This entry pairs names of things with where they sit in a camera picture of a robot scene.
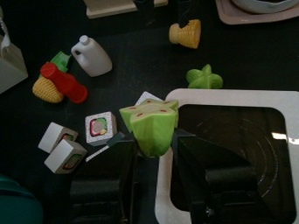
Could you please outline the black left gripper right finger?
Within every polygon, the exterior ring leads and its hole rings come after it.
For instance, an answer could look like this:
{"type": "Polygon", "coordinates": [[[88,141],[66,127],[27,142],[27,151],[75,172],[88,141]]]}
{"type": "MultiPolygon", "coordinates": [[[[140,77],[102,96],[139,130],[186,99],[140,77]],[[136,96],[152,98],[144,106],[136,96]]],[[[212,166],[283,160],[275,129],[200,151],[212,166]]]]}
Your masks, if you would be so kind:
{"type": "Polygon", "coordinates": [[[183,129],[172,136],[191,224],[274,224],[251,163],[183,129]]]}

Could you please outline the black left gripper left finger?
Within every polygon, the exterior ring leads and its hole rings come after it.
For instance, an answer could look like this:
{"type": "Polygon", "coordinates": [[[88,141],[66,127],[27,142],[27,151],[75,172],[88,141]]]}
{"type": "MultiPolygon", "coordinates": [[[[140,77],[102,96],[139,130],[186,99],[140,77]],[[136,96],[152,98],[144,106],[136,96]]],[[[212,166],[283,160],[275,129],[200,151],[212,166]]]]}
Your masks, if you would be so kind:
{"type": "Polygon", "coordinates": [[[136,141],[119,140],[79,168],[70,188],[70,224],[131,224],[136,141]]]}

